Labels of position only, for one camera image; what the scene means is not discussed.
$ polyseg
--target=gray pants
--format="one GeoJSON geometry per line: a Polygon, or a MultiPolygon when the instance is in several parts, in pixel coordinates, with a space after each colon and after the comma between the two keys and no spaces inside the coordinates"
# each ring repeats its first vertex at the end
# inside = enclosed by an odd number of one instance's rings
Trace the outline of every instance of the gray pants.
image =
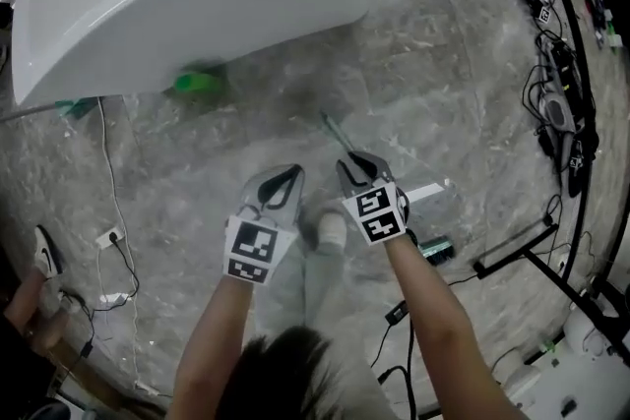
{"type": "Polygon", "coordinates": [[[332,341],[322,372],[334,377],[328,400],[345,418],[396,419],[365,360],[363,340],[343,283],[343,250],[323,244],[306,250],[298,239],[255,299],[257,329],[275,336],[293,326],[309,326],[332,341]]]}

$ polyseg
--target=person's right arm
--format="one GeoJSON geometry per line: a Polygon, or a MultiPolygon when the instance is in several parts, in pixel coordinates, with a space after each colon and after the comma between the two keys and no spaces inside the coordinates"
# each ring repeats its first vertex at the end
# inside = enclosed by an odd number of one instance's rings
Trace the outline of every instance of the person's right arm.
{"type": "Polygon", "coordinates": [[[522,413],[492,378],[464,307],[437,270],[407,235],[385,242],[385,249],[407,301],[443,417],[522,420],[522,413]]]}

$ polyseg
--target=black and white sneaker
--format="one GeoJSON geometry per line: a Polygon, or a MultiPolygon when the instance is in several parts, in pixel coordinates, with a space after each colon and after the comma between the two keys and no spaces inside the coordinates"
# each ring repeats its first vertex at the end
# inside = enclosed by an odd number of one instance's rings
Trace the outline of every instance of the black and white sneaker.
{"type": "Polygon", "coordinates": [[[46,278],[52,278],[63,272],[61,258],[52,240],[43,226],[35,227],[35,255],[34,265],[44,274],[46,278]]]}

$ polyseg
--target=sneaker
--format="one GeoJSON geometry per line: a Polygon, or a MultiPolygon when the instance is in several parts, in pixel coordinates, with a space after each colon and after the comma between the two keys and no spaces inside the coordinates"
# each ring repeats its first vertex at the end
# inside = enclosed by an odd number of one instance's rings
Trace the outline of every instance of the sneaker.
{"type": "Polygon", "coordinates": [[[51,240],[42,226],[35,228],[34,265],[46,278],[52,278],[63,272],[59,253],[51,247],[51,240]]]}
{"type": "Polygon", "coordinates": [[[317,238],[320,244],[332,243],[340,248],[346,246],[347,228],[346,221],[340,213],[324,213],[317,225],[317,238]]]}
{"type": "Polygon", "coordinates": [[[72,292],[68,292],[66,290],[60,290],[59,296],[59,308],[65,310],[70,315],[78,313],[81,308],[86,304],[81,296],[72,292]]]}

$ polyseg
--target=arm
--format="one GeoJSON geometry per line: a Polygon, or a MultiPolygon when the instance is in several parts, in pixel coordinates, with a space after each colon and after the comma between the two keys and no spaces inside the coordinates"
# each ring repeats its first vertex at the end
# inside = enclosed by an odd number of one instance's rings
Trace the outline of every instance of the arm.
{"type": "Polygon", "coordinates": [[[522,419],[488,370],[464,307],[407,235],[385,243],[444,418],[522,419]]]}
{"type": "Polygon", "coordinates": [[[215,418],[241,354],[253,285],[224,276],[184,349],[168,420],[215,418]]]}

